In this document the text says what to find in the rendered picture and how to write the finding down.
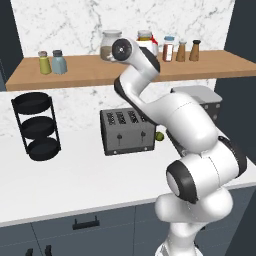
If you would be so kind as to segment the brown bottle with white label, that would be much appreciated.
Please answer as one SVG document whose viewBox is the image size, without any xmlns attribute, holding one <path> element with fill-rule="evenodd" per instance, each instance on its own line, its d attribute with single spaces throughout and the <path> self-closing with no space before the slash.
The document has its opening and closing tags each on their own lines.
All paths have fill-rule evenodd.
<svg viewBox="0 0 256 256">
<path fill-rule="evenodd" d="M 163 45 L 163 55 L 162 55 L 162 59 L 165 62 L 172 61 L 173 49 L 174 49 L 174 37 L 173 36 L 165 36 L 164 37 L 164 45 Z"/>
</svg>

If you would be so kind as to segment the brown shaker with grey cap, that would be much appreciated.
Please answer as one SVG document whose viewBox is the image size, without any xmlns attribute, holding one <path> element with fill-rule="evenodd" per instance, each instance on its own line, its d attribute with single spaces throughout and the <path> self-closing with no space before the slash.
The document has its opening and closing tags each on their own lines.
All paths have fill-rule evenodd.
<svg viewBox="0 0 256 256">
<path fill-rule="evenodd" d="M 186 42 L 184 40 L 181 40 L 179 42 L 179 47 L 176 55 L 176 60 L 178 62 L 184 62 L 185 61 L 185 45 Z"/>
</svg>

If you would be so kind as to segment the blue-grey shaker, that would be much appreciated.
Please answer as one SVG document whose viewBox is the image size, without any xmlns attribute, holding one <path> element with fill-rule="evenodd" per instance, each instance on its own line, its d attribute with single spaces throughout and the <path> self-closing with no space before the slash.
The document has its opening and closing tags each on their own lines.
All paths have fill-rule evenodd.
<svg viewBox="0 0 256 256">
<path fill-rule="evenodd" d="M 67 72 L 67 63 L 61 50 L 53 51 L 52 71 L 54 74 L 59 75 L 65 74 Z"/>
</svg>

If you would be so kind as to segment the brown shaker with black cap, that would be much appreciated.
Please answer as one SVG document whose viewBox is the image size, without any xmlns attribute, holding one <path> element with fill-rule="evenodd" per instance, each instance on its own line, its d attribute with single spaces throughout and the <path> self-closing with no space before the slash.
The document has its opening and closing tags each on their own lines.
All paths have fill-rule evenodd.
<svg viewBox="0 0 256 256">
<path fill-rule="evenodd" d="M 198 61 L 199 60 L 199 45 L 201 41 L 200 40 L 194 40 L 193 46 L 190 52 L 189 60 L 190 61 Z"/>
</svg>

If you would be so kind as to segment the yellow-green shaker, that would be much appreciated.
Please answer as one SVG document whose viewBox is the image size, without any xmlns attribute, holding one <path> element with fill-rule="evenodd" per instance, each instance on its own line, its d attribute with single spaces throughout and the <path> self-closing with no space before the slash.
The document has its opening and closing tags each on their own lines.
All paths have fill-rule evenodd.
<svg viewBox="0 0 256 256">
<path fill-rule="evenodd" d="M 50 61 L 46 51 L 39 51 L 39 65 L 40 65 L 40 73 L 44 75 L 48 75 L 52 72 Z"/>
</svg>

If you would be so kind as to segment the dark blue tall cabinet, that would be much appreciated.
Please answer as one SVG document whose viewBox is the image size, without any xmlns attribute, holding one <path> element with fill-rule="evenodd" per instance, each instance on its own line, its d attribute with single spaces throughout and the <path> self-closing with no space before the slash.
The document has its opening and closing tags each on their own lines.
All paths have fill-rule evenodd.
<svg viewBox="0 0 256 256">
<path fill-rule="evenodd" d="M 235 0 L 225 50 L 256 64 L 256 0 Z M 218 79 L 217 125 L 256 165 L 256 76 Z"/>
</svg>

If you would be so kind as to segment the grey four-slot toaster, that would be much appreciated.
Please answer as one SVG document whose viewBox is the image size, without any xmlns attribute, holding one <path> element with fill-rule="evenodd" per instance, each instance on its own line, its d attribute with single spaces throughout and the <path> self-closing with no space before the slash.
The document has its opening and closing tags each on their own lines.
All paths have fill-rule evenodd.
<svg viewBox="0 0 256 256">
<path fill-rule="evenodd" d="M 156 126 L 133 108 L 101 110 L 100 127 L 107 156 L 151 151 L 155 147 Z"/>
</svg>

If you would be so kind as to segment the wooden shelf board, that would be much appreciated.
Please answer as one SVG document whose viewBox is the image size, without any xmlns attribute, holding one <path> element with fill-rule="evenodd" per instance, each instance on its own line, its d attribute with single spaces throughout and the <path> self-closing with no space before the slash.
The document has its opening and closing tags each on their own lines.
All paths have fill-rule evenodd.
<svg viewBox="0 0 256 256">
<path fill-rule="evenodd" d="M 160 75 L 155 82 L 256 76 L 256 63 L 225 50 L 201 51 L 199 61 L 164 62 L 158 55 Z M 125 69 L 99 55 L 68 56 L 68 72 L 43 75 L 38 58 L 24 58 L 6 83 L 7 91 L 112 85 Z"/>
</svg>

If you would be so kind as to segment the clear glass jar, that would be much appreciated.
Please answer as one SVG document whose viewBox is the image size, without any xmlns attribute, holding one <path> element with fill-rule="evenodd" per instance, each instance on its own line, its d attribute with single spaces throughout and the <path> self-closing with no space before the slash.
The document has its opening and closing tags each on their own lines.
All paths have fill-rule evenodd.
<svg viewBox="0 0 256 256">
<path fill-rule="evenodd" d="M 100 57 L 104 61 L 110 61 L 112 58 L 112 45 L 122 36 L 120 30 L 105 30 L 103 32 L 102 42 L 100 46 Z"/>
</svg>

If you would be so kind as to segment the black three-tier stand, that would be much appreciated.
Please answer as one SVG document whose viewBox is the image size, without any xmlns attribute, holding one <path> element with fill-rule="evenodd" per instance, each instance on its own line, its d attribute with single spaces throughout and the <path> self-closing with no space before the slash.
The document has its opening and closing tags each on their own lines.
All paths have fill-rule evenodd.
<svg viewBox="0 0 256 256">
<path fill-rule="evenodd" d="M 61 150 L 52 98 L 29 92 L 11 100 L 26 153 L 34 161 L 47 161 Z"/>
</svg>

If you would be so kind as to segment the yellow jar with red label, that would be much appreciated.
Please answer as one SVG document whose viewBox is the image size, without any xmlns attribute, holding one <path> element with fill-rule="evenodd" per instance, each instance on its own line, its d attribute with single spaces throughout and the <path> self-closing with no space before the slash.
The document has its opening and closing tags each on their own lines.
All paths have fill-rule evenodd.
<svg viewBox="0 0 256 256">
<path fill-rule="evenodd" d="M 136 42 L 140 47 L 146 47 L 155 56 L 158 55 L 158 42 L 149 30 L 139 30 Z"/>
</svg>

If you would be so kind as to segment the dark blue cupboard door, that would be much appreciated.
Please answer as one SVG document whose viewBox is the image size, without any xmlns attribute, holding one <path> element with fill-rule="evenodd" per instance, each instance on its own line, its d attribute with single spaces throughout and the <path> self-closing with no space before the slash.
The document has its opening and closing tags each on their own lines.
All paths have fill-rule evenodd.
<svg viewBox="0 0 256 256">
<path fill-rule="evenodd" d="M 40 239 L 39 245 L 44 256 L 47 245 L 52 247 L 52 256 L 132 256 L 133 254 L 130 237 L 101 232 Z"/>
<path fill-rule="evenodd" d="M 0 256 L 25 256 L 29 248 L 33 248 L 33 256 L 41 256 L 30 224 L 0 228 Z"/>
</svg>

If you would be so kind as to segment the dark blue wall cabinet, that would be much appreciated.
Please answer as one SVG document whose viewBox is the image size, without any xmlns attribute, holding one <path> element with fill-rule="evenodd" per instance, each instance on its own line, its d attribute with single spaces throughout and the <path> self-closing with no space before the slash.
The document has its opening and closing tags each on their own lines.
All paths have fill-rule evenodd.
<svg viewBox="0 0 256 256">
<path fill-rule="evenodd" d="M 11 0 L 0 0 L 0 91 L 23 59 Z"/>
</svg>

